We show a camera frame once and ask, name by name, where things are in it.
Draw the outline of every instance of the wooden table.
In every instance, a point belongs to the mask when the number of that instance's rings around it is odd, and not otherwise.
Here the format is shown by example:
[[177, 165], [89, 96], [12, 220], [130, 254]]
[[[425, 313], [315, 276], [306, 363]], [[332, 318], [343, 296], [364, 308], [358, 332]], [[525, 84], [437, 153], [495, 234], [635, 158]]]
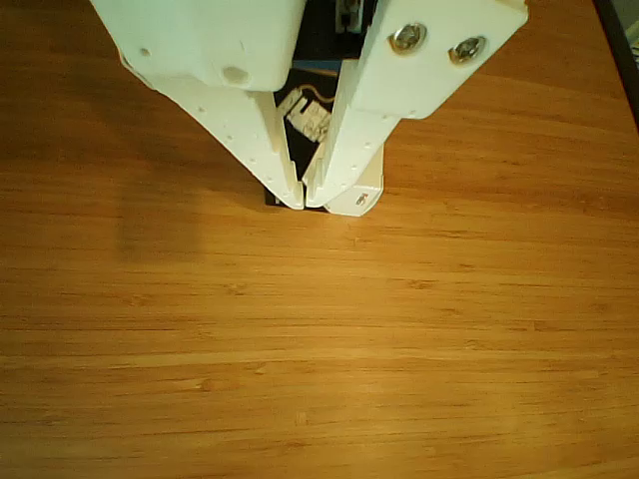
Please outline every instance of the wooden table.
[[0, 7], [0, 476], [636, 478], [639, 138], [596, 13], [264, 206], [86, 1]]

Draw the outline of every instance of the screw hole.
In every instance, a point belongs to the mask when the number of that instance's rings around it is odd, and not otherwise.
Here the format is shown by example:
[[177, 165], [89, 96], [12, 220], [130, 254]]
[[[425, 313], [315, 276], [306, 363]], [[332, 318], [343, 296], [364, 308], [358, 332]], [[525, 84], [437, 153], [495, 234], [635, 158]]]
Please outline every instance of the screw hole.
[[225, 80], [230, 85], [246, 85], [249, 83], [249, 73], [238, 67], [227, 67], [222, 71]]

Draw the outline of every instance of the wood grain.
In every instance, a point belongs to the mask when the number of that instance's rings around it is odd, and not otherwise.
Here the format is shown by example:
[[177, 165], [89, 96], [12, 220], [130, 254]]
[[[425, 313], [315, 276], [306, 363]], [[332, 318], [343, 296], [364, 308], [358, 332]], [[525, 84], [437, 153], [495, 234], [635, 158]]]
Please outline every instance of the wood grain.
[[590, 2], [529, 3], [349, 219], [2, 2], [0, 476], [638, 477], [639, 139]]

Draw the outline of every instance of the wire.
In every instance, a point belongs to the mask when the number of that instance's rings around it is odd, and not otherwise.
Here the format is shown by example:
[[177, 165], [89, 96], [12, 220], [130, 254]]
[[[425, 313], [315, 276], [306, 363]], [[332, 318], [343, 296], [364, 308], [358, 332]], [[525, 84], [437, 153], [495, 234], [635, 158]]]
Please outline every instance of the wire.
[[335, 101], [335, 97], [330, 97], [327, 98], [325, 96], [323, 96], [316, 87], [314, 87], [313, 85], [311, 85], [310, 83], [305, 83], [303, 85], [299, 85], [298, 88], [302, 91], [304, 90], [310, 90], [311, 92], [313, 92], [313, 94], [318, 98], [318, 100], [320, 100], [322, 103], [332, 103]]

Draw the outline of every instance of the black object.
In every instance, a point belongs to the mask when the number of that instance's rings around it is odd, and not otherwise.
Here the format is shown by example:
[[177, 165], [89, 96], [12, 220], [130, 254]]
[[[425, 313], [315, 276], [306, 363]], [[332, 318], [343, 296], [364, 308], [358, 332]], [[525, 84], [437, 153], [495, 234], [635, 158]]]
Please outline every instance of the black object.
[[610, 0], [593, 0], [639, 130], [639, 70], [617, 11]]
[[376, 3], [376, 0], [363, 0], [361, 33], [337, 33], [335, 31], [335, 0], [308, 0], [293, 59], [359, 58]]

